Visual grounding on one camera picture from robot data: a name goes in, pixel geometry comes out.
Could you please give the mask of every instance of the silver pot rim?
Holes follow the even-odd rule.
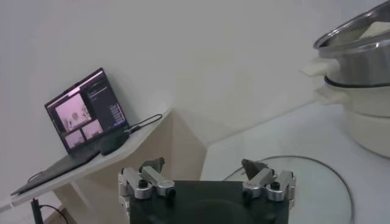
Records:
[[[376,48],[390,45],[390,30],[380,33],[373,37],[366,37],[362,39],[351,40],[348,43],[343,43],[335,46],[326,45],[329,40],[336,37],[341,32],[345,32],[348,28],[357,26],[363,21],[373,23],[380,13],[384,10],[390,11],[390,1],[386,1],[367,12],[364,12],[344,24],[335,27],[325,35],[321,36],[314,42],[313,47],[319,51],[319,55],[325,58],[337,57],[343,54],[355,54],[359,52],[366,52]]]

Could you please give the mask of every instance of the laptop screen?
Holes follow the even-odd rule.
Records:
[[[47,103],[45,108],[68,152],[128,126],[102,68]]]

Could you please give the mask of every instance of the rice cooker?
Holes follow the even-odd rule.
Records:
[[[324,76],[316,98],[343,104],[351,137],[390,157],[390,1],[332,29],[314,48],[319,57],[301,71]]]

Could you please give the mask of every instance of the white shelf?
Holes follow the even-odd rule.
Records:
[[[93,172],[96,172],[100,169],[103,169],[111,164],[117,163],[128,156],[130,156],[133,152],[137,150],[137,148],[145,141],[145,139],[160,125],[160,123],[165,119],[165,117],[169,114],[170,110],[167,110],[163,114],[163,118],[156,123],[150,124],[140,131],[134,133],[129,140],[125,142],[125,144],[120,147],[115,152],[102,156],[98,155],[94,159],[92,159],[89,163],[80,166],[64,175],[57,177],[51,181],[48,181],[45,184],[42,184],[32,190],[29,190],[21,195],[16,195],[11,198],[12,205],[17,206],[24,202],[27,202],[39,195],[43,195],[47,192],[53,191],[54,189],[71,183],[79,178],[82,178],[86,175],[89,175]]]

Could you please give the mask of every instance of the pot handle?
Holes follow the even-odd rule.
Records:
[[[339,72],[340,64],[335,59],[318,57],[300,71],[309,77],[326,76]]]
[[[314,97],[324,105],[340,104],[350,101],[350,97],[346,93],[331,89],[327,85],[314,90]]]

